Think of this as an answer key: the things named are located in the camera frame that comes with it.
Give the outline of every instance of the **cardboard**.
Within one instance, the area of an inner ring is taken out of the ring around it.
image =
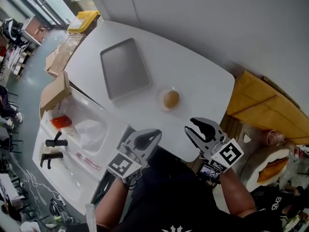
[[[52,53],[50,55],[47,56],[46,58],[46,65],[45,65],[45,71],[48,72],[49,68],[52,66],[57,54],[59,53],[59,49],[58,47],[52,51]]]
[[[70,34],[64,43],[61,43],[46,58],[45,71],[57,77],[62,73],[79,44],[84,40],[84,34]]]
[[[309,144],[309,119],[295,104],[248,71],[237,78],[227,114],[261,130],[276,130],[294,144]]]
[[[40,119],[45,111],[52,110],[59,102],[71,94],[71,87],[66,72],[62,72],[41,94]]]

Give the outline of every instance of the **person's arm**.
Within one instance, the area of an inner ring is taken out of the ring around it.
[[[125,206],[128,189],[119,179],[115,179],[111,188],[98,204],[95,214],[97,224],[110,230],[118,225]]]
[[[0,116],[0,124],[5,124],[5,123],[6,123],[6,119]]]
[[[295,188],[295,187],[293,187],[293,186],[286,185],[286,186],[284,187],[284,190],[285,190],[285,191],[291,192],[291,193],[294,194],[295,196],[300,196],[300,193],[299,193],[298,189]]]
[[[227,208],[232,215],[245,217],[256,211],[253,197],[238,179],[233,169],[220,174],[220,181]]]

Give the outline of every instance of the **metal tray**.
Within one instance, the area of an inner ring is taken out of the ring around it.
[[[110,100],[144,89],[151,84],[133,38],[103,50],[100,55]]]

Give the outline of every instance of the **white table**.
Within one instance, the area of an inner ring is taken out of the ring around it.
[[[108,98],[100,52],[128,38],[134,38],[149,75],[149,89],[112,102]],[[184,161],[199,154],[184,133],[193,126],[192,117],[220,123],[228,106],[234,77],[201,55],[155,34],[116,22],[103,21],[77,48],[66,66],[70,81],[94,101],[114,113],[134,129],[162,130],[160,146]],[[163,112],[157,102],[163,86],[177,88],[181,105]]]

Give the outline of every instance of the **plastic bag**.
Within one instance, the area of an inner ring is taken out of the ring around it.
[[[107,131],[104,124],[91,119],[78,123],[75,129],[81,137],[80,146],[90,151],[98,148],[98,144],[103,142]]]

